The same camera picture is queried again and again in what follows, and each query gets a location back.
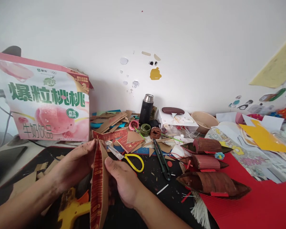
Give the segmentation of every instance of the silver bottle cap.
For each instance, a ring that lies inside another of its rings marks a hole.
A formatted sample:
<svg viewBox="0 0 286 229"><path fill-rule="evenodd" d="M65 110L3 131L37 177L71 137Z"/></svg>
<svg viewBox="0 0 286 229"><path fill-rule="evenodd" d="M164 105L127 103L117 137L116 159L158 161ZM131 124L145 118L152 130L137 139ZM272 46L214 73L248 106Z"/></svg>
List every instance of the silver bottle cap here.
<svg viewBox="0 0 286 229"><path fill-rule="evenodd" d="M146 94L143 101L148 102L148 103L153 103L153 95Z"/></svg>

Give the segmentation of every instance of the black thermos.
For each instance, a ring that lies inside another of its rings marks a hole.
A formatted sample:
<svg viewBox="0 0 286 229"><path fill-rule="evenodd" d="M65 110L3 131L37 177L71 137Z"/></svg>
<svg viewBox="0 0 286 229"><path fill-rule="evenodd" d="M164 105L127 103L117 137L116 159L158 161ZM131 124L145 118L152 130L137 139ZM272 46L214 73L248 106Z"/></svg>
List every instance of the black thermos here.
<svg viewBox="0 0 286 229"><path fill-rule="evenodd" d="M146 94L142 102L142 108L139 119L140 126L145 123L149 124L149 119L150 119L150 114L152 113L152 109L153 109L153 95Z"/></svg>

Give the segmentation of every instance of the beige bowl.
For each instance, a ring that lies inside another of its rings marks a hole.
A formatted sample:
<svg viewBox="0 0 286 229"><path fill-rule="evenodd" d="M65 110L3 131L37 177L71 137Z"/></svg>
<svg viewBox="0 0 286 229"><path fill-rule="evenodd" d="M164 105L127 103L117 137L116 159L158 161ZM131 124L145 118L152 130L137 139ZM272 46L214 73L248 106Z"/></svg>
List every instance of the beige bowl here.
<svg viewBox="0 0 286 229"><path fill-rule="evenodd" d="M215 117L206 112L195 111L191 116L199 126L196 131L202 134L206 134L212 126L219 124L219 121Z"/></svg>

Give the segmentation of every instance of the yellow scissors handle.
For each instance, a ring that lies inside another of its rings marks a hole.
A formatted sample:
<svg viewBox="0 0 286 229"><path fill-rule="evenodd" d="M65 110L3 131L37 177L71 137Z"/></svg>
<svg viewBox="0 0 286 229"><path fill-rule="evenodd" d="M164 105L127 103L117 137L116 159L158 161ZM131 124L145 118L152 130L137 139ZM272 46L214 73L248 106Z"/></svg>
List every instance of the yellow scissors handle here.
<svg viewBox="0 0 286 229"><path fill-rule="evenodd" d="M135 157L139 158L140 161L141 161L141 163L142 163L142 169L138 170L138 169L133 165L133 163L128 159L129 156L135 156ZM127 155L125 155L124 157L125 157L125 159L128 161L128 163L130 164L130 166L131 166L136 172L142 172L142 171L143 171L143 169L144 169L144 162L143 162L143 160L142 160L142 158L141 158L140 156L138 156L138 155L136 155L136 154L127 154Z"/></svg>

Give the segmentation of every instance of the hand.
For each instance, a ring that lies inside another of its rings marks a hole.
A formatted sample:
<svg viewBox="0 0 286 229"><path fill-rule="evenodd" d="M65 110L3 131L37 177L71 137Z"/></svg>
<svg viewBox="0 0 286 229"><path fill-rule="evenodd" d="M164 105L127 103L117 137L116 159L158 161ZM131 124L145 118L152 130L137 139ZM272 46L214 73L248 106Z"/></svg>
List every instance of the hand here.
<svg viewBox="0 0 286 229"><path fill-rule="evenodd" d="M47 175L62 193L80 182L93 169L96 139L76 147Z"/></svg>
<svg viewBox="0 0 286 229"><path fill-rule="evenodd" d="M120 197L128 208L136 207L138 198L142 197L142 192L147 190L139 181L135 172L128 164L121 161L114 161L110 157L105 160L108 172L116 179Z"/></svg>

